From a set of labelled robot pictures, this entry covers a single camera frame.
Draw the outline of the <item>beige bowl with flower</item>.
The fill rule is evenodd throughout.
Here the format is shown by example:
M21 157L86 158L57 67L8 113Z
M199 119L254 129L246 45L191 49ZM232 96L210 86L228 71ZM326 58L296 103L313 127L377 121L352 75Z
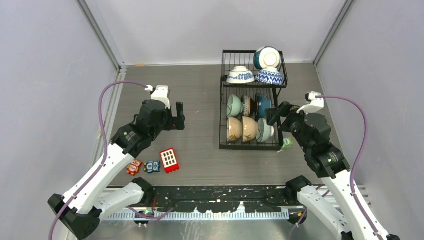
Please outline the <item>beige bowl with flower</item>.
M257 122L248 116L243 116L241 119L242 123L242 142L250 142L257 137L258 124Z

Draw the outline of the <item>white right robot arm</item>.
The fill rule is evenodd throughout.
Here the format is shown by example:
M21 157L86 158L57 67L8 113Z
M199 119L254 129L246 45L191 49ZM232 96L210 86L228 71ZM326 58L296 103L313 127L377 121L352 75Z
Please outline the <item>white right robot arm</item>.
M372 213L353 179L353 168L330 142L331 127L326 117L318 113L324 105L323 98L303 106L284 101L265 111L268 125L285 118L279 130L292 134L304 152L307 166L328 188L339 208L330 204L304 176L286 183L287 202L304 205L338 240L398 240L399 236L390 234Z

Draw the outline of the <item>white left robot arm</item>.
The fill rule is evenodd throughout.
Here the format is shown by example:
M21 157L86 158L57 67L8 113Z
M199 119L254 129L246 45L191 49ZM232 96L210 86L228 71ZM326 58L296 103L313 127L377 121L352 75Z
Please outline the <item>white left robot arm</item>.
M184 130L182 102L176 103L176 116L160 100L145 100L131 123L118 129L104 154L86 175L66 193L53 194L47 201L61 221L78 239L95 232L108 216L125 207L139 204L148 207L154 199L153 186L141 177L125 187L102 195L118 173L148 149L162 131Z

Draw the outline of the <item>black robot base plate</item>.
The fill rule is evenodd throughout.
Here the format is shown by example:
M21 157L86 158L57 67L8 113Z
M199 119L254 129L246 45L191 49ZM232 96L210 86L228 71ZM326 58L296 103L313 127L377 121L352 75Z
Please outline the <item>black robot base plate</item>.
M282 208L303 209L295 194L285 185L194 185L155 186L147 203L131 208L151 208L174 213L234 213L244 207L246 213L276 213Z

